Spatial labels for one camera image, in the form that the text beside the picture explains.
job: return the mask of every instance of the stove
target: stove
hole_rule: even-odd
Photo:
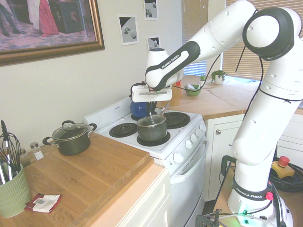
[[[97,134],[149,152],[169,170],[174,227],[195,226],[202,213],[204,200],[205,155],[208,140],[200,114],[166,110],[167,136],[156,142],[142,141],[136,119],[130,111],[129,97],[84,117],[86,124],[95,123]]]

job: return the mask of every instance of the window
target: window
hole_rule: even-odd
[[[229,6],[233,2],[235,0],[226,0],[226,6]],[[303,1],[300,0],[249,0],[249,2],[258,10],[273,6],[287,7],[299,13],[301,18],[303,17]],[[240,42],[223,53],[223,70],[230,76],[260,80],[261,65],[259,57],[248,48],[245,49],[239,68],[235,72],[243,48],[244,43]],[[264,73],[266,73],[269,62],[263,61],[263,66]]]
[[[208,21],[208,0],[182,1],[182,44],[185,44]],[[206,60],[186,66],[184,75],[206,74]]]

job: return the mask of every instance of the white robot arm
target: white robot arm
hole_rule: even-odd
[[[150,51],[146,85],[133,87],[134,102],[170,100],[170,86],[182,79],[178,71],[192,62],[216,56],[242,39],[251,51],[270,61],[232,144],[237,164],[228,206],[233,213],[254,212],[268,205],[265,193],[276,143],[303,99],[301,29],[301,18],[291,9],[272,7],[255,13],[251,3],[239,0],[215,16],[171,56],[164,49]],[[286,212],[285,205],[281,209],[284,222],[292,227],[291,214]],[[273,205],[256,215],[276,223]],[[239,221],[243,226],[261,226],[258,221]]]

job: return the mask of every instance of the glass jar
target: glass jar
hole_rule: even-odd
[[[20,152],[20,163],[22,164],[23,168],[30,165],[29,156],[27,155],[27,152],[25,149],[21,149]]]
[[[30,148],[35,156],[35,159],[38,161],[40,159],[42,159],[44,156],[42,154],[42,150],[39,147],[39,144],[37,142],[33,142],[30,144]]]

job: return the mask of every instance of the cutting board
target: cutting board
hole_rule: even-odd
[[[33,196],[62,194],[52,213],[24,210],[0,217],[0,226],[88,227],[153,164],[148,152],[96,133],[91,145],[74,156],[47,146],[47,155],[25,168]]]

